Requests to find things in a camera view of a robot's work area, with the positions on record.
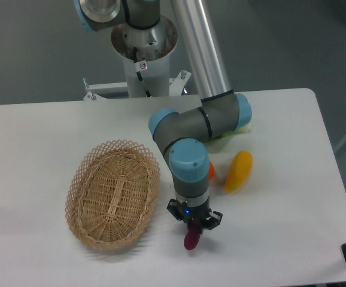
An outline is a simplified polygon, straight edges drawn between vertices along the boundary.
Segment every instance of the orange object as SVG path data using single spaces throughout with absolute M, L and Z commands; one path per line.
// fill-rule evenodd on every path
M 209 165 L 209 180 L 211 180 L 213 178 L 213 176 L 214 176 L 214 166 L 210 162 L 210 165 Z
M 253 165 L 253 156 L 248 151 L 240 151 L 230 164 L 224 188 L 227 193 L 236 191 L 248 178 Z

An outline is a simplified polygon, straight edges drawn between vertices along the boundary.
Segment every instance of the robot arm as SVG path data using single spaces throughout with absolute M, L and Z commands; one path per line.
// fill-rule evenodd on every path
M 220 212 L 210 209 L 210 161 L 202 142 L 247 124 L 251 109 L 247 99 L 242 94 L 235 95 L 230 86 L 206 0 L 171 0 L 171 3 L 202 107 L 182 114 L 170 108 L 161 109 L 151 116 L 149 129 L 172 172 L 176 196 L 167 208 L 177 220 L 187 224 L 189 232 L 184 245 L 193 249 L 203 229 L 213 229 L 222 219 Z M 160 53 L 153 51 L 163 48 L 166 40 L 165 30 L 157 29 L 162 22 L 159 1 L 80 0 L 79 7 L 84 11 L 85 19 L 92 11 L 106 11 L 107 22 L 99 22 L 101 18 L 93 16 L 87 19 L 89 25 L 96 20 L 92 27 L 98 27 L 97 30 L 125 22 L 124 29 L 128 32 L 122 35 L 129 54 L 136 52 L 135 62 L 140 56 L 146 61 L 158 59 Z

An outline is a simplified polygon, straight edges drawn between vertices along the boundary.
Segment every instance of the woven basket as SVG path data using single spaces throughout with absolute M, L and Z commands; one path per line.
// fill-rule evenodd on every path
M 149 149 L 112 141 L 88 153 L 66 198 L 69 229 L 98 249 L 128 246 L 145 230 L 159 193 L 159 166 Z

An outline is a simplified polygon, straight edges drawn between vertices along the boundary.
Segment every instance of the black cable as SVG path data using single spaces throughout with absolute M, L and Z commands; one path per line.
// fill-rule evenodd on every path
M 133 47 L 133 62 L 137 63 L 137 48 L 136 47 Z M 137 74 L 137 78 L 139 79 L 142 86 L 144 87 L 145 94 L 147 95 L 147 97 L 151 97 L 149 89 L 148 89 L 144 79 L 142 78 L 141 72 L 136 72 L 136 74 Z

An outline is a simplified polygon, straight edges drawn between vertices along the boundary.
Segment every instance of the gray floor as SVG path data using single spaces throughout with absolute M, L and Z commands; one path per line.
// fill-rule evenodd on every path
M 310 88 L 335 145 L 346 132 L 346 1 L 209 4 L 235 90 Z M 175 21 L 167 0 L 162 13 Z M 190 71 L 182 41 L 171 75 L 181 69 Z M 108 30 L 85 33 L 72 0 L 0 0 L 0 104 L 80 100 L 83 77 L 125 80 Z M 346 153 L 338 164 L 346 187 Z

